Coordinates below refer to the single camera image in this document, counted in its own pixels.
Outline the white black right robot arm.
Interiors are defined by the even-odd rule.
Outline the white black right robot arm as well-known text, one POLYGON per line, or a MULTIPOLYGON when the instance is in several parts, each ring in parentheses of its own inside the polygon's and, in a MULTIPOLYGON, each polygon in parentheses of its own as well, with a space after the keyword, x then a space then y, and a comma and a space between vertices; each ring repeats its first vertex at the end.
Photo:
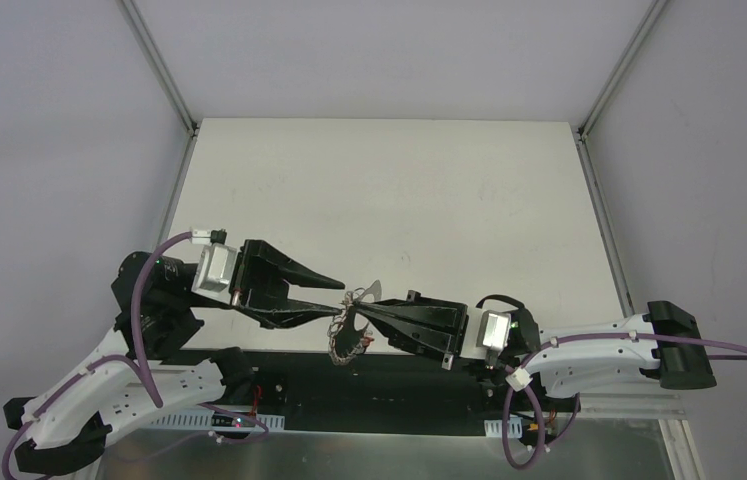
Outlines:
POLYGON ((696 319, 667 301, 602 324, 542 328, 519 300, 493 296, 494 310, 424 297, 347 302, 341 333, 361 316, 390 347, 459 369, 480 382, 507 385, 532 410, 607 384, 655 380, 667 390, 716 386, 696 319))

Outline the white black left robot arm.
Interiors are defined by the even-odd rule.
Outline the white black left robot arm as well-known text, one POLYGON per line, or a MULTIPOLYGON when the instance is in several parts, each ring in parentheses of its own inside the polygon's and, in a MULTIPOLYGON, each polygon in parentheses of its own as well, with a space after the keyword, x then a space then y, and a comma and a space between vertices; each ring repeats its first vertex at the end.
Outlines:
POLYGON ((255 373, 241 349, 215 350, 194 364, 181 349, 202 328, 198 308, 234 311, 267 329, 334 314, 330 306, 291 299, 293 286, 340 290, 343 283, 263 240, 232 248, 224 230, 186 231, 128 255, 112 285, 121 311, 102 340, 47 392, 4 405, 13 437, 2 475, 68 475, 178 409, 253 400, 255 373))

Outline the large steel keyring plate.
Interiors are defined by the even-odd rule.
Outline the large steel keyring plate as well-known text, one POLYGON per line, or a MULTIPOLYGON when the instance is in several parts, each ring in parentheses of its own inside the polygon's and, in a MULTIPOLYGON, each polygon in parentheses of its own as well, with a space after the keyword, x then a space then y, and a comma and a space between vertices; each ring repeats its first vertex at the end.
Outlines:
POLYGON ((374 341, 370 322, 362 328, 355 326, 357 305, 370 296, 374 302, 379 301, 382 295, 382 286, 379 280, 375 280, 366 288, 356 288, 345 292, 341 301, 342 310, 331 320, 327 330, 328 354, 335 366, 347 366, 356 357, 364 354, 370 344, 374 341))

